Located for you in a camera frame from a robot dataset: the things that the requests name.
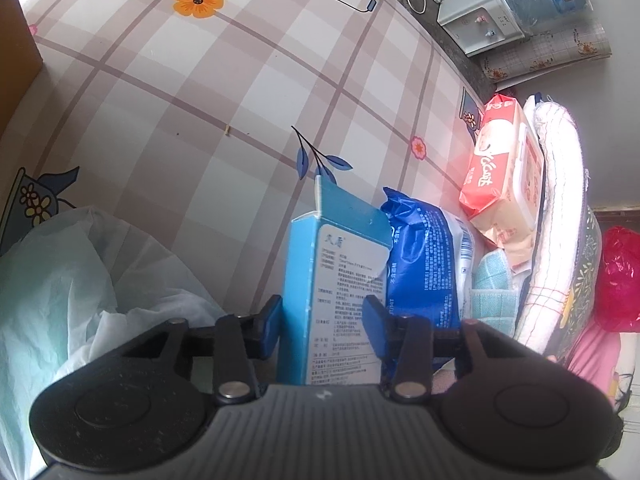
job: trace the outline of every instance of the blue package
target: blue package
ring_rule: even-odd
[[[387,201],[380,209],[393,229],[386,290],[389,312],[427,317],[437,328],[459,327],[459,300],[466,303],[463,297],[470,293],[464,289],[470,288],[474,252],[468,229],[434,205],[388,187],[384,191]],[[452,229],[461,234],[456,246]]]
[[[380,382],[362,302],[369,294],[385,301],[391,245],[380,209],[316,176],[316,211],[289,230],[278,382]]]

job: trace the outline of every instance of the blue box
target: blue box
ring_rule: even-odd
[[[391,226],[324,176],[316,177],[316,209],[291,221],[278,381],[378,383],[362,301],[374,294],[385,303]]]

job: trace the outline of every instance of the cardboard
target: cardboard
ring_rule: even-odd
[[[0,0],[0,136],[42,68],[27,20],[18,0]]]
[[[316,176],[316,211],[290,226],[278,382],[380,382],[362,303],[369,294],[385,303],[391,247],[380,209]]]

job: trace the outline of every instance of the red wet wipes package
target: red wet wipes package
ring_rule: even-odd
[[[528,264],[533,254],[543,164],[538,138],[520,104],[496,94],[485,108],[460,205],[470,222],[505,250],[513,270]]]

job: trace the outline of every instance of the wall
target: wall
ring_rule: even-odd
[[[591,0],[613,56],[540,76],[518,87],[541,91],[567,106],[582,137],[591,206],[640,204],[640,0]]]

